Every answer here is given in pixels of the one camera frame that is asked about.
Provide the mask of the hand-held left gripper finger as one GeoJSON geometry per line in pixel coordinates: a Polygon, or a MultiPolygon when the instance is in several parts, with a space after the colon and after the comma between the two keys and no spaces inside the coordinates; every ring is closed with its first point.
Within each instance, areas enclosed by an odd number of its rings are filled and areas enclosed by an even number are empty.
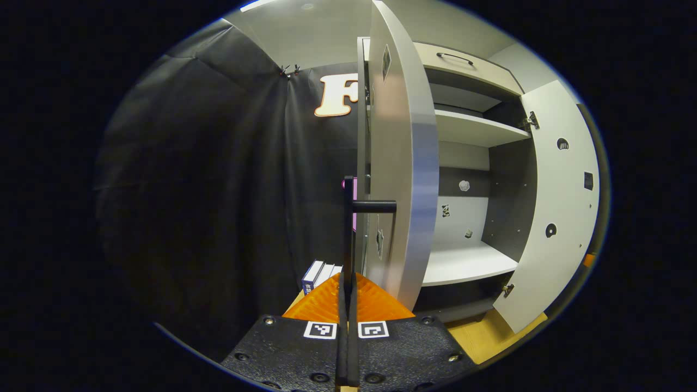
{"type": "Polygon", "coordinates": [[[352,279],[348,378],[360,391],[434,391],[477,364],[438,317],[415,314],[361,274],[352,279]]]}
{"type": "Polygon", "coordinates": [[[222,361],[264,391],[337,391],[346,380],[344,274],[296,303],[291,317],[262,315],[222,361]]]}

